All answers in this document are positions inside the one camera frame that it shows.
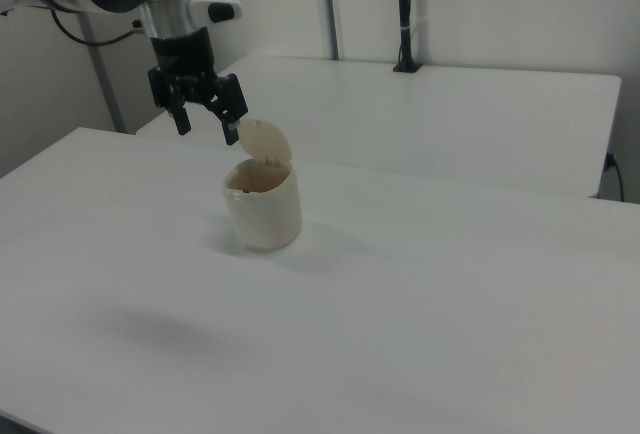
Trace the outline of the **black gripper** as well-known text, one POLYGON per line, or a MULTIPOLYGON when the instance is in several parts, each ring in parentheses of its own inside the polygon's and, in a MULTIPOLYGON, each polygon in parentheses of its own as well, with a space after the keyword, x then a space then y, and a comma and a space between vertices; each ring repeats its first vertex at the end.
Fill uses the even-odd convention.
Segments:
POLYGON ((209 30, 203 27, 191 34, 173 38, 152 38, 157 66, 148 71, 154 103, 173 118, 179 135, 191 131, 185 99, 177 77, 200 80, 201 104, 220 121, 225 142, 239 141, 238 125, 248 113, 238 77, 217 76, 209 30))

